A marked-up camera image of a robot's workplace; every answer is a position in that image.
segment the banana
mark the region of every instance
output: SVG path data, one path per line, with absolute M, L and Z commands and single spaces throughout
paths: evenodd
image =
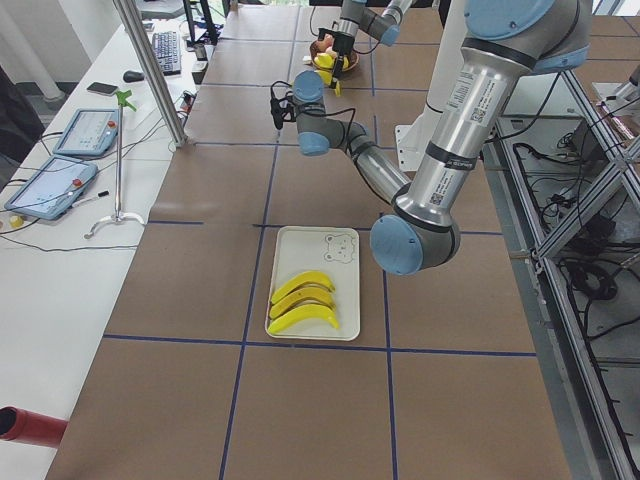
M 336 330 L 340 328 L 340 324 L 338 323 L 338 319 L 336 318 L 336 314 L 333 310 L 325 305 L 308 304 L 289 310 L 281 317 L 276 318 L 267 328 L 267 332 L 275 335 L 284 329 L 309 318 L 320 318 L 329 323 Z
M 322 83 L 324 83 L 325 85 L 331 85 L 331 80 L 333 80 L 333 76 L 331 75 L 331 72 L 327 70 L 316 70 L 316 73 L 322 79 Z M 336 82 L 336 88 L 334 89 L 334 92 L 336 94 L 336 97 L 339 97 L 342 94 L 342 87 L 340 86 L 340 80 Z
M 292 291 L 309 284 L 320 285 L 330 292 L 333 292 L 335 290 L 331 279 L 326 273 L 319 270 L 308 270 L 306 272 L 302 272 L 299 275 L 296 275 L 292 279 L 286 281 L 280 288 L 278 288 L 271 296 L 271 303 L 278 303 Z
M 300 305 L 302 302 L 312 301 L 314 303 L 324 305 L 333 310 L 335 306 L 331 294 L 322 287 L 303 287 L 298 290 L 294 290 L 289 295 L 284 297 L 278 303 L 271 307 L 269 310 L 269 318 L 278 318 L 280 315 L 286 313 L 288 310 Z

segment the white desk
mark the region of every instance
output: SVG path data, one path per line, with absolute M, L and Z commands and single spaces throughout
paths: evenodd
M 177 22 L 159 22 L 157 29 L 176 28 Z M 185 54 L 182 74 L 165 77 L 173 99 L 184 90 L 195 91 L 191 66 L 195 55 Z M 119 85 L 133 93 L 124 117 L 123 144 L 143 137 L 160 112 L 146 82 L 125 84 L 126 70 L 141 71 L 123 27 L 96 59 L 46 133 L 64 130 L 78 108 L 117 108 L 115 97 L 86 92 L 89 83 Z M 57 138 L 47 142 L 51 149 Z M 174 150 L 166 127 L 150 140 L 133 148 L 124 159 L 123 210 L 145 219 L 160 189 Z M 24 161 L 24 167 L 39 168 L 48 158 L 38 144 Z M 115 154 L 96 162 L 103 168 L 115 161 Z M 14 178 L 28 179 L 32 171 L 19 169 Z M 17 189 L 0 193 L 0 203 Z M 85 192 L 85 198 L 100 191 L 111 195 L 72 209 L 55 222 L 40 221 L 10 238 L 43 248 L 137 245 L 143 227 L 136 222 L 106 225 L 91 240 L 83 235 L 99 218 L 114 210 L 115 168 L 101 172 Z M 10 213 L 0 213 L 10 230 Z M 42 253 L 0 238 L 2 313 L 0 325 L 0 406 L 16 406 L 68 419 L 75 406 L 104 327 L 111 315 L 134 250 L 90 250 L 73 253 Z M 0 443 L 2 478 L 36 480 L 44 478 L 55 450 L 45 447 Z

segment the stand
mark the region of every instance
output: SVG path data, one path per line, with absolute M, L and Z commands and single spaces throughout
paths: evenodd
M 118 95 L 118 109 L 119 109 L 119 125 L 118 125 L 118 147 L 117 147 L 117 159 L 116 159 L 116 204 L 115 204 L 115 212 L 113 215 L 109 215 L 108 217 L 103 217 L 93 224 L 89 233 L 85 233 L 84 238 L 89 240 L 93 237 L 96 231 L 103 225 L 114 223 L 116 225 L 121 224 L 126 220 L 135 220 L 141 225 L 144 226 L 144 220 L 137 213 L 129 213 L 122 211 L 122 135 L 124 133 L 124 129 L 122 128 L 123 122 L 123 110 L 124 106 L 128 105 L 133 108 L 133 106 L 127 102 L 126 98 L 131 95 L 131 91 L 127 92 L 117 92 Z

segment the white tray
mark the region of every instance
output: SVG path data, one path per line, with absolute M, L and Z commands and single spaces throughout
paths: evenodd
M 308 340 L 355 339 L 360 334 L 360 242 L 351 228 L 283 227 L 278 231 L 271 273 L 269 298 L 290 278 L 306 270 L 320 270 L 331 278 L 333 300 L 340 328 L 324 320 L 310 318 L 293 325 L 274 338 Z M 265 330 L 269 326 L 265 315 Z

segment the brown table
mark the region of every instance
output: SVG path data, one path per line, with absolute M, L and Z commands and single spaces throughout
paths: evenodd
M 319 9 L 315 28 L 338 11 Z M 308 68 L 310 13 L 230 14 L 49 480 L 570 478 L 482 165 L 454 209 L 458 255 L 394 277 L 368 247 L 388 206 L 344 155 L 304 158 L 294 125 L 273 128 L 269 85 Z M 393 157 L 442 33 L 437 12 L 411 13 L 397 46 L 326 95 Z M 637 49 L 631 25 L 596 22 L 583 81 Z M 355 341 L 266 335 L 283 225 L 358 230 Z

